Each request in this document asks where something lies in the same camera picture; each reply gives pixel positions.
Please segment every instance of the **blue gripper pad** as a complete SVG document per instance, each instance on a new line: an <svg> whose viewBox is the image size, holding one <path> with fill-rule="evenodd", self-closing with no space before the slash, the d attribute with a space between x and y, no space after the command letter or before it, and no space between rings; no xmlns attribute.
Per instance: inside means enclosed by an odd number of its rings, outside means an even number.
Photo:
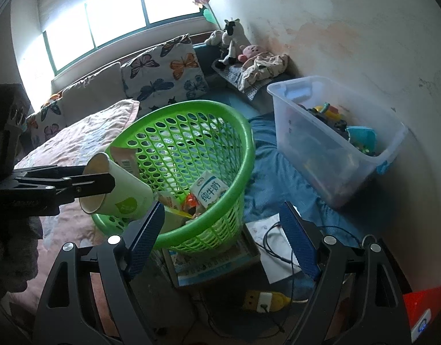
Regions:
<svg viewBox="0 0 441 345"><path fill-rule="evenodd" d="M148 218L148 222L137 235L136 239L129 248L129 261L128 266L125 269L125 274L129 280L134 279L139 275L144 268L144 265L152 251L153 245L157 240L158 234L163 227L164 223L164 206L159 203L155 212Z"/></svg>
<svg viewBox="0 0 441 345"><path fill-rule="evenodd" d="M283 204L280 208L279 221L299 262L300 268L304 274L310 276L314 281L318 280L321 270L317 263L317 251L302 225L286 204Z"/></svg>

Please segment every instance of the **pink plush toy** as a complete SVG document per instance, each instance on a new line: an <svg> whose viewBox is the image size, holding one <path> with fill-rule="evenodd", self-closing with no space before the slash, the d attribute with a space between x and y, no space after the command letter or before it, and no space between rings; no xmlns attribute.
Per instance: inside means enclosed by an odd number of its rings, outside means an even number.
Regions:
<svg viewBox="0 0 441 345"><path fill-rule="evenodd" d="M242 45L240 46L240 50L243 51L243 54L238 56L238 61L241 63L245 63L248 59L257 56L259 53L265 52L265 49L260 45L248 45L247 47Z"/></svg>

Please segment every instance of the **white paper cup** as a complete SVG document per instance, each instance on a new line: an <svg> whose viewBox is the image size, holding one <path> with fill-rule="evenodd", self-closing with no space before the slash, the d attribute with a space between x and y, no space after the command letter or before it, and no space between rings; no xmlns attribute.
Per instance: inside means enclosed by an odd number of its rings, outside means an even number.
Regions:
<svg viewBox="0 0 441 345"><path fill-rule="evenodd" d="M97 153L89 160L83 175L102 173L109 173L114 177L115 188L107 194L80 198L83 211L90 215L96 213L141 219L152 205L152 189L117 165L106 153Z"/></svg>

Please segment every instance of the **green laundry basket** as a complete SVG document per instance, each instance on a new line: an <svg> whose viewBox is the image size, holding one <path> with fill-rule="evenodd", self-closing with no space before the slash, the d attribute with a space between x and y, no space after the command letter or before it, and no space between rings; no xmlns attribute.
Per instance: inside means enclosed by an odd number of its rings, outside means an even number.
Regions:
<svg viewBox="0 0 441 345"><path fill-rule="evenodd" d="M230 243L241 233L254 141L248 121L235 109L198 100L169 105L134 122L111 146L136 148L141 180L154 192L172 192L181 202L205 170L229 186L199 218L159 235L155 249L202 252ZM93 219L106 235L119 234L128 224L108 216Z"/></svg>

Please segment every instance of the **cardboard box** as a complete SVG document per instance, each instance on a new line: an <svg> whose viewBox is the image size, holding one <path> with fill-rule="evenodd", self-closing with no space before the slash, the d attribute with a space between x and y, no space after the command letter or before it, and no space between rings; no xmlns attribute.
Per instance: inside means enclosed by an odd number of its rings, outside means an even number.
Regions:
<svg viewBox="0 0 441 345"><path fill-rule="evenodd" d="M176 288L198 288L246 269L260 262L260 253L249 230L243 226L238 241L228 250L214 257L196 256L162 250L169 276Z"/></svg>

